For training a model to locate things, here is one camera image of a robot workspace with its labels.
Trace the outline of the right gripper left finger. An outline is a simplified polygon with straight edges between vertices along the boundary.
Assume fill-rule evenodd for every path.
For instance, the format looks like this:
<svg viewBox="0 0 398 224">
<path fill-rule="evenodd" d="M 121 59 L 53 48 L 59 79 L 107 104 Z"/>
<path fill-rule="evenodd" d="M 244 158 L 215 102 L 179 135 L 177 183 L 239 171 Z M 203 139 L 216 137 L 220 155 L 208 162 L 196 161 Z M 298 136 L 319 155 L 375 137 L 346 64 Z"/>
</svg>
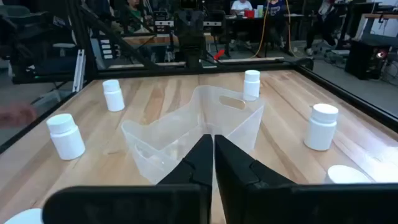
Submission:
<svg viewBox="0 0 398 224">
<path fill-rule="evenodd" d="M 156 185 L 74 186 L 51 195 L 44 224 L 209 224 L 213 139 L 203 135 Z"/>
</svg>

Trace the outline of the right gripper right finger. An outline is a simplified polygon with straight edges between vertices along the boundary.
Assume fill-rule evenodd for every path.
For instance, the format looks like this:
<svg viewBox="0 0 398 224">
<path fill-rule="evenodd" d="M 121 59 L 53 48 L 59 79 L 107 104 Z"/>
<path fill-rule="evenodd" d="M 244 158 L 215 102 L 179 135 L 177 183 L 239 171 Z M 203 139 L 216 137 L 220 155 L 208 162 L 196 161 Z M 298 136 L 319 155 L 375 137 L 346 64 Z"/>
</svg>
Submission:
<svg viewBox="0 0 398 224">
<path fill-rule="evenodd" d="M 398 224 L 398 184 L 296 184 L 215 136 L 227 224 Z"/>
</svg>

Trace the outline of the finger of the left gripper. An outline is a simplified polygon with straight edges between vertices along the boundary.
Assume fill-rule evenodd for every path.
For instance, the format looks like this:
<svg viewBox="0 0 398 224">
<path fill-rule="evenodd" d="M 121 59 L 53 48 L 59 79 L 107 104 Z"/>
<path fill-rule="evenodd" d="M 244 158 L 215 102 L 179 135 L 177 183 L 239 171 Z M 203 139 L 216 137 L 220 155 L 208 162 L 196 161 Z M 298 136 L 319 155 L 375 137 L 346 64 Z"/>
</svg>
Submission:
<svg viewBox="0 0 398 224">
<path fill-rule="evenodd" d="M 190 40 L 202 40 L 204 15 L 193 15 L 190 19 Z"/>
<path fill-rule="evenodd" d="M 177 16 L 175 18 L 175 35 L 179 40 L 183 40 L 188 38 L 189 32 L 189 24 L 188 20 L 185 16 Z"/>
</svg>

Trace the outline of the white plastic pill bottle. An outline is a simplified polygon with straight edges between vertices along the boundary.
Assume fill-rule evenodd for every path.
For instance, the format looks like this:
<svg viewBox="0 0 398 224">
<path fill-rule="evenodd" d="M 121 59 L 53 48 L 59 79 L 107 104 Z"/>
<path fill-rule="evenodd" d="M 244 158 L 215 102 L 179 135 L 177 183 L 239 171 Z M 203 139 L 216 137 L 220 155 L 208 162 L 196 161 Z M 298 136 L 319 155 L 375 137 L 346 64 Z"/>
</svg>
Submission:
<svg viewBox="0 0 398 224">
<path fill-rule="evenodd" d="M 124 98 L 118 80 L 106 80 L 103 82 L 104 97 L 108 110 L 117 112 L 124 109 Z"/>
<path fill-rule="evenodd" d="M 338 113 L 337 107 L 326 103 L 313 105 L 304 144 L 316 151 L 329 150 L 336 131 Z"/>
<path fill-rule="evenodd" d="M 6 220 L 4 224 L 44 224 L 42 221 L 42 209 L 31 208 L 24 210 Z"/>
<path fill-rule="evenodd" d="M 255 101 L 259 98 L 260 71 L 246 70 L 243 83 L 243 100 Z"/>
<path fill-rule="evenodd" d="M 85 152 L 85 143 L 71 114 L 58 114 L 46 121 L 50 138 L 62 160 L 69 161 Z"/>
<path fill-rule="evenodd" d="M 362 172 L 344 165 L 331 166 L 326 173 L 326 184 L 364 184 L 371 180 Z"/>
</svg>

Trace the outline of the clear plastic basket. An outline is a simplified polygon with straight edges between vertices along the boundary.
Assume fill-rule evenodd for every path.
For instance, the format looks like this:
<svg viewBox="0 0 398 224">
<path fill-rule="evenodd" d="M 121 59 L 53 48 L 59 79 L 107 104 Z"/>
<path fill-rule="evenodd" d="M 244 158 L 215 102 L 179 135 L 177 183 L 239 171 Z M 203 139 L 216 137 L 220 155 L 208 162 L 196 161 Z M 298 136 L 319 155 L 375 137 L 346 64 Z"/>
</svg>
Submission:
<svg viewBox="0 0 398 224">
<path fill-rule="evenodd" d="M 149 125 L 122 123 L 127 146 L 141 176 L 157 184 L 204 134 L 221 134 L 246 153 L 254 149 L 265 101 L 244 101 L 243 94 L 202 85 L 181 108 Z"/>
</svg>

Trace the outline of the wooden desk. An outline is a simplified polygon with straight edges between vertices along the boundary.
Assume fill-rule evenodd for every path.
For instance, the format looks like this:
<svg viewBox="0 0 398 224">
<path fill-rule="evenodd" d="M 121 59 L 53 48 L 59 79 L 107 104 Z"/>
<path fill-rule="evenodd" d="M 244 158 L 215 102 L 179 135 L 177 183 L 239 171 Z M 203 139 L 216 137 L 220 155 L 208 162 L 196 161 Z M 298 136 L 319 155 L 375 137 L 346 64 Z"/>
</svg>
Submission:
<svg viewBox="0 0 398 224">
<path fill-rule="evenodd" d="M 204 33 L 205 40 L 207 42 L 213 42 L 213 36 L 210 33 Z M 178 43 L 178 37 L 172 35 L 173 43 Z M 158 44 L 158 45 L 169 45 L 170 36 L 168 34 L 157 34 L 157 35 L 143 35 L 143 36 L 131 36 L 123 37 L 124 41 L 130 45 L 142 45 L 142 44 Z"/>
</svg>

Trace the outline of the person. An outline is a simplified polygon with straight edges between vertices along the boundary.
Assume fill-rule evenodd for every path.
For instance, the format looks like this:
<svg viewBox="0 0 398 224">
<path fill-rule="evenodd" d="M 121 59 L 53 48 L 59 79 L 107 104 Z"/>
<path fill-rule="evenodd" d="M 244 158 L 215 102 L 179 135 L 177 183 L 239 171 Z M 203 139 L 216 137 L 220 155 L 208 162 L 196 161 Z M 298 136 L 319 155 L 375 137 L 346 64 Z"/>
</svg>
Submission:
<svg viewBox="0 0 398 224">
<path fill-rule="evenodd" d="M 323 0 L 320 8 L 315 14 L 316 21 L 307 33 L 306 46 L 304 48 L 308 56 L 313 55 L 312 44 L 316 34 L 321 34 L 323 40 L 331 47 L 336 45 L 336 40 L 332 36 L 338 18 L 337 8 L 334 6 L 335 1 L 336 0 Z"/>
<path fill-rule="evenodd" d="M 251 11 L 252 5 L 248 0 L 235 0 L 231 5 L 232 15 L 244 15 L 245 11 Z"/>
<path fill-rule="evenodd" d="M 146 12 L 144 0 L 123 0 L 123 13 L 126 23 L 125 34 L 149 32 L 151 15 Z"/>
<path fill-rule="evenodd" d="M 280 48 L 284 48 L 283 31 L 285 29 L 284 14 L 287 10 L 284 0 L 267 0 L 267 20 L 269 33 L 273 42 Z"/>
</svg>

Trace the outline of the silver aluminium bar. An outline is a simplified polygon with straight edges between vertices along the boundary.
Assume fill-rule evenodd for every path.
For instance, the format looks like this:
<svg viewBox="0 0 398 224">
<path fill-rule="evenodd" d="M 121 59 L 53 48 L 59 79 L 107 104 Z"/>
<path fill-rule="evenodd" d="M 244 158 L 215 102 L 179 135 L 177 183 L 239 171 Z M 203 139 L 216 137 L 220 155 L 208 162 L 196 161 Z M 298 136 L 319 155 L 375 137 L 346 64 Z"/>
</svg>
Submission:
<svg viewBox="0 0 398 224">
<path fill-rule="evenodd" d="M 78 93 L 83 88 L 85 76 L 86 55 L 85 50 L 80 49 L 76 58 L 75 74 L 73 79 L 72 92 Z"/>
</svg>

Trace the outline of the black equipment box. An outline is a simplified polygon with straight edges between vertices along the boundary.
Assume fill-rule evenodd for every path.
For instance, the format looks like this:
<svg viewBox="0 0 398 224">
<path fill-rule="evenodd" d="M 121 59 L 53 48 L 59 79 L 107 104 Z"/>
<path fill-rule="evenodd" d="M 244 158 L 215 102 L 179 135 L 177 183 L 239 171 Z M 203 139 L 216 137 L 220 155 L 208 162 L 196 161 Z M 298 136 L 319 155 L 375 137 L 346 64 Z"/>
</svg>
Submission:
<svg viewBox="0 0 398 224">
<path fill-rule="evenodd" d="M 345 72 L 360 80 L 380 79 L 390 47 L 371 40 L 352 40 Z"/>
</svg>

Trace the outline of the black aluminium table frame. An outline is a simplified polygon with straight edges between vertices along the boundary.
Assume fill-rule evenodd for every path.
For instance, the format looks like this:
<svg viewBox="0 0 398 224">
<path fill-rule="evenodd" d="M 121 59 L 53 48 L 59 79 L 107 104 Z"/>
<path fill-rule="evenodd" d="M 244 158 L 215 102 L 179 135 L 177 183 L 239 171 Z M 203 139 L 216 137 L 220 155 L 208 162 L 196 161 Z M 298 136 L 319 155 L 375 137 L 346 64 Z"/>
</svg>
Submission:
<svg viewBox="0 0 398 224">
<path fill-rule="evenodd" d="M 224 62 L 221 62 L 213 59 L 211 62 L 215 66 L 208 68 L 187 68 L 185 63 L 180 65 L 172 63 L 156 64 L 144 58 L 137 49 L 125 42 L 122 37 L 115 34 L 109 26 L 107 26 L 94 12 L 92 12 L 90 8 L 81 3 L 80 0 L 66 0 L 66 4 L 68 14 L 72 20 L 72 30 L 77 37 L 78 46 L 85 50 L 88 65 L 85 65 L 85 72 L 87 72 L 87 76 L 84 77 L 84 80 L 88 82 L 92 80 L 104 80 L 112 78 L 163 77 L 175 75 L 242 72 L 249 68 L 256 68 L 260 71 L 295 70 L 299 74 L 309 78 L 317 85 L 322 86 L 330 93 L 340 97 L 351 106 L 354 106 L 362 113 L 368 115 L 372 119 L 375 119 L 377 122 L 398 134 L 398 117 L 329 82 L 328 80 L 314 73 L 312 70 L 302 66 L 294 65 L 292 63 L 293 61 L 285 61 L 282 59 L 266 60 L 265 58 L 257 58 L 254 60 L 238 59 L 225 60 Z M 180 6 L 176 12 L 176 15 L 179 14 L 180 11 L 183 11 L 183 14 L 189 15 L 195 14 L 195 12 L 201 12 L 203 14 L 203 12 L 199 9 L 200 7 L 201 4 L 198 2 L 195 2 L 192 7 Z M 98 70 L 96 59 L 94 58 L 92 44 L 89 42 L 89 32 L 87 30 L 89 27 L 93 27 L 103 32 L 103 34 L 107 39 L 110 40 L 112 44 L 118 44 L 123 53 L 127 54 L 128 57 L 137 59 L 138 63 L 128 67 L 112 68 L 110 70 Z"/>
</svg>

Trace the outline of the black frame corner bracket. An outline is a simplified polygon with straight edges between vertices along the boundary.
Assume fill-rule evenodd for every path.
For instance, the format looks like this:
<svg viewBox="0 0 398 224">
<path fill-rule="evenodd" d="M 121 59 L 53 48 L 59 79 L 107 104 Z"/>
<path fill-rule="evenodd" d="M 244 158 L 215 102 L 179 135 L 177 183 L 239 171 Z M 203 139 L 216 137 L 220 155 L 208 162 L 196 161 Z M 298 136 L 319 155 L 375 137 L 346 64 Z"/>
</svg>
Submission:
<svg viewBox="0 0 398 224">
<path fill-rule="evenodd" d="M 312 58 L 299 58 L 292 62 L 294 65 L 305 67 L 309 70 L 313 70 L 314 61 Z"/>
</svg>

